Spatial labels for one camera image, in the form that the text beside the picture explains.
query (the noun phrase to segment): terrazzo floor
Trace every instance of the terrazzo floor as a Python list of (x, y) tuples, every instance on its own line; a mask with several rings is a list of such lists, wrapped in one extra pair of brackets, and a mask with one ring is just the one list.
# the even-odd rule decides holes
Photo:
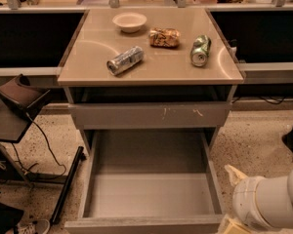
[[(47, 106), (36, 118), (36, 123), (45, 131), (59, 163), (65, 164), (68, 170), (78, 146), (83, 145), (68, 112), (61, 106)], [(261, 101), (239, 101), (234, 104), (233, 111), (220, 129), (211, 150), (227, 213), (232, 214), (233, 188), (224, 165), (230, 164), (249, 176), (288, 175), (293, 169), (293, 154), (283, 145), (281, 137), (291, 130), (292, 125), (292, 101), (280, 105)], [(17, 159), (12, 145), (3, 144), (10, 155)], [(38, 162), (33, 171), (55, 174), (63, 172), (63, 167), (56, 164), (44, 138), (34, 125), (22, 141), (16, 144), (16, 148), (25, 167)], [(64, 229), (64, 223), (77, 218), (88, 162), (80, 162), (63, 206), (61, 222), (53, 225), (49, 233), (68, 233)], [(50, 219), (61, 189), (61, 185), (45, 183), (35, 184), (30, 189), (22, 182), (0, 181), (0, 202), (24, 209), (24, 222), (35, 218)], [(278, 233), (293, 234), (293, 230), (281, 230)]]

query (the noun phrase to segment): open drawer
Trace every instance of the open drawer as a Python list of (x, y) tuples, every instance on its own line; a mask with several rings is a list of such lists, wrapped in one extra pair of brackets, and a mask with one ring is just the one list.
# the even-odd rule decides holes
[(100, 130), (70, 233), (216, 233), (221, 194), (199, 130)]
[(73, 104), (69, 110), (79, 130), (201, 128), (224, 126), (226, 101)]

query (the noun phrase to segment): soda can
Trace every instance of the soda can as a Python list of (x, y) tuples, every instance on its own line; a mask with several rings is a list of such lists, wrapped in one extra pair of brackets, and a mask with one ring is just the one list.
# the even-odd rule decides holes
[(111, 72), (112, 75), (118, 75), (141, 61), (144, 56), (145, 52), (141, 47), (132, 47), (125, 53), (109, 60), (106, 64), (107, 69)]
[(198, 36), (190, 53), (190, 59), (194, 66), (203, 66), (206, 64), (212, 41), (207, 35)]
[(180, 43), (180, 32), (174, 28), (153, 27), (148, 33), (151, 46), (174, 48)]

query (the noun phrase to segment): white bowl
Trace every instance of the white bowl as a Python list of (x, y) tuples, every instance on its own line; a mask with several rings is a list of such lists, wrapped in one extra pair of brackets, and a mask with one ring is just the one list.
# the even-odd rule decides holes
[(121, 13), (112, 20), (123, 32), (134, 33), (147, 22), (147, 17), (139, 13)]

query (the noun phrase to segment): beige countertop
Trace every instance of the beige countertop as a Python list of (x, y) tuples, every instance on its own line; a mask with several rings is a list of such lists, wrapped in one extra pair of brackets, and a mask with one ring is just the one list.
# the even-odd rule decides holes
[[(138, 12), (147, 17), (144, 27), (127, 34), (113, 24), (115, 15)], [(177, 49), (154, 48), (147, 35), (151, 27), (175, 28), (181, 33)], [(189, 53), (195, 38), (206, 34), (212, 40), (204, 67), (191, 64)], [(145, 58), (123, 75), (113, 76), (106, 62), (133, 46)], [(243, 77), (203, 8), (98, 8), (91, 9), (58, 79), (62, 86), (131, 86), (240, 84)]]

